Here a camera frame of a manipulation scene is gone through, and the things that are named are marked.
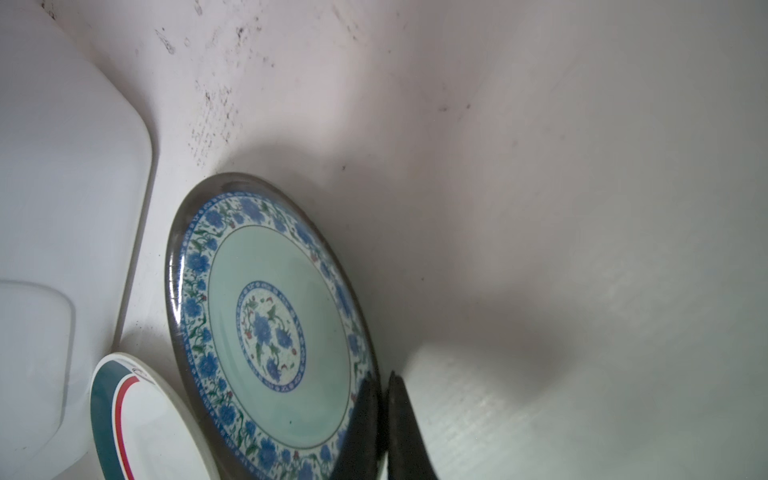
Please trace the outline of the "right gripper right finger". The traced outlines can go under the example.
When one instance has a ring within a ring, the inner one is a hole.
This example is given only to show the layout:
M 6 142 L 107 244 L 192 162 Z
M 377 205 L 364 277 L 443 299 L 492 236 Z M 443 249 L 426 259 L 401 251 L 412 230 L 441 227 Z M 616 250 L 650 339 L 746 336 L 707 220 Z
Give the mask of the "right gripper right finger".
M 405 382 L 395 372 L 389 378 L 386 405 L 388 479 L 437 480 Z

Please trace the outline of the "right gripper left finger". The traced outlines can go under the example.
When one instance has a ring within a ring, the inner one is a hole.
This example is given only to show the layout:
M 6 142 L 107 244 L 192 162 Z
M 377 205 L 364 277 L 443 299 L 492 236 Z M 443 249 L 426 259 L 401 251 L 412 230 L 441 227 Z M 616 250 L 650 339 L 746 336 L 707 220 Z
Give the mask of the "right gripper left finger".
M 344 442 L 330 478 L 372 480 L 378 469 L 380 394 L 378 383 L 367 376 L 361 383 Z

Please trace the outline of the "teal patterned plate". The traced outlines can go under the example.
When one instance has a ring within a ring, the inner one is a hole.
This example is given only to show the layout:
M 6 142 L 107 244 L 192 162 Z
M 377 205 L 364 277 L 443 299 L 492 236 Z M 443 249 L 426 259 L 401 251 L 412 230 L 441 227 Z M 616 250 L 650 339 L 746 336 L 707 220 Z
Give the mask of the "teal patterned plate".
M 173 220 L 165 301 L 195 416 L 234 479 L 327 479 L 364 380 L 379 375 L 326 239 L 272 184 L 223 173 Z

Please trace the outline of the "green rimmed white plate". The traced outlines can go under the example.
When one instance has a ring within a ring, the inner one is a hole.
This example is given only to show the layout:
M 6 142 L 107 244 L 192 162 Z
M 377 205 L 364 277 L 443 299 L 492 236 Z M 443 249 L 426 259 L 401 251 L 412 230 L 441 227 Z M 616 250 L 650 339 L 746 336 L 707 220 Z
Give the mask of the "green rimmed white plate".
M 103 357 L 90 387 L 90 422 L 106 479 L 218 479 L 197 421 L 173 388 L 138 358 Z

